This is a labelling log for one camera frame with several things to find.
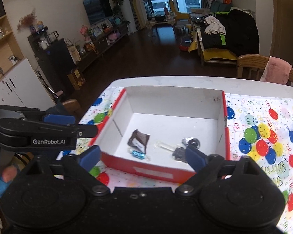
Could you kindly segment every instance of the white cabinet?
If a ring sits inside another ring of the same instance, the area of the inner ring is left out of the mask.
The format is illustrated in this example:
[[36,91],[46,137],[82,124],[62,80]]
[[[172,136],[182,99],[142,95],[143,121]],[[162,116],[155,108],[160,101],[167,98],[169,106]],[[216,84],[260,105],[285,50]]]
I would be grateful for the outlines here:
[[55,105],[27,59],[19,62],[0,82],[0,105],[25,106],[45,111]]
[[7,83],[5,78],[3,78],[0,81],[0,105],[13,105],[25,107],[23,102],[12,90],[11,86]]

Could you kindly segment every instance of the cabinet handle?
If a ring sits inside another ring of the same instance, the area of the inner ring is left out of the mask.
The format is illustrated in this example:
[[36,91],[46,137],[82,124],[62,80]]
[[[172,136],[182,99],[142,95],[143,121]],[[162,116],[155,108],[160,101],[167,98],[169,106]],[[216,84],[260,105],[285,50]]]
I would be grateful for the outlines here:
[[11,78],[9,78],[9,80],[10,80],[11,84],[13,85],[13,87],[16,88],[14,83],[12,82]]
[[9,85],[7,84],[7,83],[5,83],[6,85],[7,85],[7,87],[9,88],[9,90],[11,91],[11,92],[13,92],[12,90],[11,90],[11,88],[9,87]]

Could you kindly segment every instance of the dried flower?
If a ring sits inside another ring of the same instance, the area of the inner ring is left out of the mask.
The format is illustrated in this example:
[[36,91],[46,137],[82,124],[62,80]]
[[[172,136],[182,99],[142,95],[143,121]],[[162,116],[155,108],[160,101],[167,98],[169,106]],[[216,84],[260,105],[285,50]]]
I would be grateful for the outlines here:
[[17,25],[17,30],[20,31],[23,28],[28,28],[32,26],[36,20],[35,13],[36,13],[36,10],[33,9],[33,11],[30,14],[22,17]]

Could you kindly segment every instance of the dark wood floor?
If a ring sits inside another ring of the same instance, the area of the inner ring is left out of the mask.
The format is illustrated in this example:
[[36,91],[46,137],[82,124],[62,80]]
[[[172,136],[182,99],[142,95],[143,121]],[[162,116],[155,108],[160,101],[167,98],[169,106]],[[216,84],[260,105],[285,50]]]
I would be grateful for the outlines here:
[[171,75],[236,76],[236,68],[232,65],[201,67],[197,51],[180,51],[181,36],[177,38],[171,27],[159,28],[158,34],[154,30],[153,43],[146,29],[124,37],[84,71],[87,83],[81,91],[74,92],[72,98],[77,99],[86,112],[100,93],[117,79]]

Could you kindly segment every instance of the brown wrapped snack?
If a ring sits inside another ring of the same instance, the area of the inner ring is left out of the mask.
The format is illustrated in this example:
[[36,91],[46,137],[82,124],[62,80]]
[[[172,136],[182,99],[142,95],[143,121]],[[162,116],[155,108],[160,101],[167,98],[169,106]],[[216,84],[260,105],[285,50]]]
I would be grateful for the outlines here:
[[137,149],[139,152],[146,154],[147,143],[150,135],[139,132],[137,129],[133,131],[132,136],[128,140],[128,145]]

